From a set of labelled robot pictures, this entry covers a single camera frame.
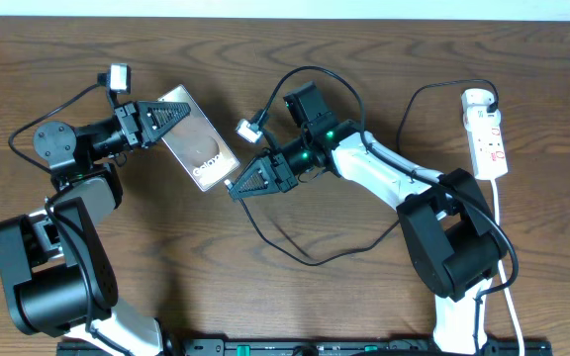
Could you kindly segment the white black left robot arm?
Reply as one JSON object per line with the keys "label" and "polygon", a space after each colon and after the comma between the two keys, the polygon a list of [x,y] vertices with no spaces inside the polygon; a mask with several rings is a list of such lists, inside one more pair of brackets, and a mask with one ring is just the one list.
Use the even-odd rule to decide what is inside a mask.
{"label": "white black left robot arm", "polygon": [[120,298],[96,227],[122,203],[113,159],[156,144],[190,112],[185,102],[138,101],[85,127],[50,115],[33,122],[55,192],[37,210],[0,222],[0,276],[21,332],[83,340],[109,355],[184,354],[157,318]]}

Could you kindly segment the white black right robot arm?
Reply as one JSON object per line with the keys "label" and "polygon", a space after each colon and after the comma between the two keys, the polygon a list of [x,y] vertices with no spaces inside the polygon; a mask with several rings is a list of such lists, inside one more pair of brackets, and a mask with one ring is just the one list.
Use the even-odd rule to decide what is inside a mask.
{"label": "white black right robot arm", "polygon": [[467,171],[441,173],[413,163],[365,130],[340,121],[315,82],[284,97],[300,135],[286,144],[274,139],[226,183],[238,202],[286,193],[315,168],[364,187],[398,217],[410,260],[435,296],[435,347],[481,355],[488,345],[484,303],[506,289],[492,280],[506,256],[515,255],[477,180]]}

